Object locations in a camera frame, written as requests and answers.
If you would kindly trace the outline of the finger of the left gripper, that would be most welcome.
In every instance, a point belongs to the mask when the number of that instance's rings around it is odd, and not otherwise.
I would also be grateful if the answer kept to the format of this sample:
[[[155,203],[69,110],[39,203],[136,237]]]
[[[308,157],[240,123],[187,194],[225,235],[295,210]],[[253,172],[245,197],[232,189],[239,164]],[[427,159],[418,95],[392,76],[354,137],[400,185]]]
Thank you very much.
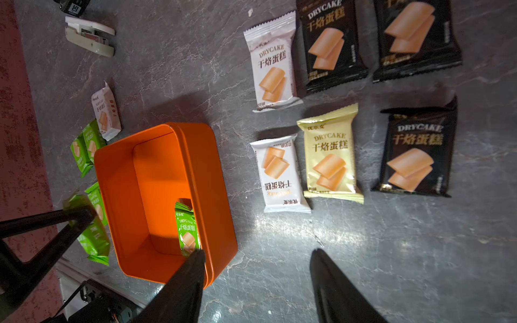
[[[57,261],[97,218],[91,206],[1,222],[1,318],[27,300]]]

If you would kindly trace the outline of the white cookie packet front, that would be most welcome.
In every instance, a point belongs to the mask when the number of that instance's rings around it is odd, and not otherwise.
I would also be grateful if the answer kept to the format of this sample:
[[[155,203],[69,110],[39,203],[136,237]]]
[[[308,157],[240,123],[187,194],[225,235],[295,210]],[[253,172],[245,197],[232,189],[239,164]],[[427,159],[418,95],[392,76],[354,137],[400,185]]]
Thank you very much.
[[[300,180],[296,134],[252,142],[257,159],[265,213],[311,213]]]

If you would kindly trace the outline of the black cookie packet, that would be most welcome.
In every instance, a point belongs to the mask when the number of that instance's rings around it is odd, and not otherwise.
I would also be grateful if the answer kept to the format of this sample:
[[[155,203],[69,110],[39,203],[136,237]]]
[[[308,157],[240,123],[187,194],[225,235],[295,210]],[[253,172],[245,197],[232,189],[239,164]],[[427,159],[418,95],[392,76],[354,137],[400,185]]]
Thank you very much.
[[[364,79],[354,0],[297,1],[304,38],[308,83],[313,94]]]
[[[450,0],[375,1],[379,67],[373,82],[407,78],[463,64]]]
[[[389,108],[380,177],[372,191],[448,198],[458,100],[445,106]]]

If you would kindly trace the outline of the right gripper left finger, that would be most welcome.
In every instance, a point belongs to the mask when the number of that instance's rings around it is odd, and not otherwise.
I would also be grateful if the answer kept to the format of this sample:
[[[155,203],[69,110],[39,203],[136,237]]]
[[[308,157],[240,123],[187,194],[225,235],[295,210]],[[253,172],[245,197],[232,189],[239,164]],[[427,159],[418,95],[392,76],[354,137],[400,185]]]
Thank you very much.
[[[197,322],[205,278],[205,253],[195,250],[134,322]]]

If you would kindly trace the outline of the white red cookie packet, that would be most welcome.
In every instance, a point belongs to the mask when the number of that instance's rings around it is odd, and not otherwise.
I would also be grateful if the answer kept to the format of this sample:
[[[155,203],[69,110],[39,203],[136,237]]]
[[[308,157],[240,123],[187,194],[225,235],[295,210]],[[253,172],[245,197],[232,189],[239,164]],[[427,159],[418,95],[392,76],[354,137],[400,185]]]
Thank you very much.
[[[92,94],[91,103],[101,136],[106,141],[114,139],[122,131],[122,125],[113,91],[106,82]]]

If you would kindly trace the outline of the black stapler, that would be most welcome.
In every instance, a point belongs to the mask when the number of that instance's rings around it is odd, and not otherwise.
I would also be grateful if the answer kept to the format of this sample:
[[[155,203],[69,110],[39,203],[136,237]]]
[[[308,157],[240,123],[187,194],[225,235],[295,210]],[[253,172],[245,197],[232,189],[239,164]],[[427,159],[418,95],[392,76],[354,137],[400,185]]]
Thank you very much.
[[[54,2],[59,5],[59,9],[63,13],[80,17],[89,5],[90,0],[54,0]]]

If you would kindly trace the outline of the white pink cookie packet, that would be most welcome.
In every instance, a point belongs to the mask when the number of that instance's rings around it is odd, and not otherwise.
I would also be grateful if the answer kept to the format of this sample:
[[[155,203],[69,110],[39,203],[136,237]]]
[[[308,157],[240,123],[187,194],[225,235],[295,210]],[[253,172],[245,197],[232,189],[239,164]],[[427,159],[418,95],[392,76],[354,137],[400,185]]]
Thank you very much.
[[[292,44],[296,12],[288,12],[244,31],[253,66],[255,113],[302,103],[297,95]]]

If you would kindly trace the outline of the yellow cookie packet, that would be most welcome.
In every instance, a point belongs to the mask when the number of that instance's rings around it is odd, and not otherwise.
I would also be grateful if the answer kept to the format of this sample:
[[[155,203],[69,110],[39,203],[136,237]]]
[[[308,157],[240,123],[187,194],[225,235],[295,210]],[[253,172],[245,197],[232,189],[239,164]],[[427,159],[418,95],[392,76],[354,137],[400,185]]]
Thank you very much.
[[[358,110],[359,105],[355,103],[297,122],[304,133],[305,197],[364,203],[357,183],[352,131]]]

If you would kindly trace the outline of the hidden green cookie packet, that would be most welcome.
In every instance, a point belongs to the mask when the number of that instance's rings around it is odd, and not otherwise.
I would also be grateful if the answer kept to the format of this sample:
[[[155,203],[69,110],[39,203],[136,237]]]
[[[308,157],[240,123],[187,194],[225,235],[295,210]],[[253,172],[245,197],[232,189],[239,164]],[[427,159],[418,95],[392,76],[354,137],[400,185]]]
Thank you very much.
[[[82,134],[79,134],[71,144],[71,153],[74,156],[74,160],[81,172],[81,177],[84,178],[86,174],[94,167],[94,163],[91,161],[86,144]]]

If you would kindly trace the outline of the orange plastic storage tray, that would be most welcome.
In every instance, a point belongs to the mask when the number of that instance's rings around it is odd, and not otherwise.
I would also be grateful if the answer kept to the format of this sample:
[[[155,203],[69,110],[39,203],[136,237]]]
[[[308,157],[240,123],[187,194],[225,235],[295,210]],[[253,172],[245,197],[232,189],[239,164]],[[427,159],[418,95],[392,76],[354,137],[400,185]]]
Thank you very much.
[[[218,146],[211,127],[167,122],[94,156],[118,265],[129,277],[167,283],[185,262],[174,207],[193,207],[211,285],[238,251]]]

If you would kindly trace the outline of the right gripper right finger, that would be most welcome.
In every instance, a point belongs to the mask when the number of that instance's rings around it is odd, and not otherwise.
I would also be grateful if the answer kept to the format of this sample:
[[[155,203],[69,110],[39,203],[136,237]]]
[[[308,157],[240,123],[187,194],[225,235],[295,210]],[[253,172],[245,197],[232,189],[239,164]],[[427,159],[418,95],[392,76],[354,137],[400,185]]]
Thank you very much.
[[[310,274],[320,322],[386,323],[383,316],[320,248],[312,252]]]

